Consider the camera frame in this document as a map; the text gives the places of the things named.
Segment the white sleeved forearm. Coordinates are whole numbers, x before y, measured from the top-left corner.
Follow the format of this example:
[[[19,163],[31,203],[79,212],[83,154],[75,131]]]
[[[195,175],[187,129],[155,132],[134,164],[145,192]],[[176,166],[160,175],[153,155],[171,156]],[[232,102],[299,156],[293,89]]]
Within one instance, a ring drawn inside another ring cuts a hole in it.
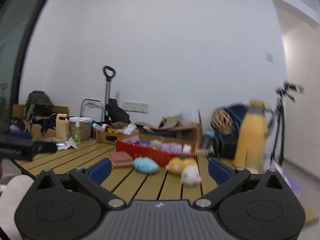
[[[15,212],[33,182],[29,176],[16,176],[1,194],[1,229],[9,239],[22,239],[15,224]]]

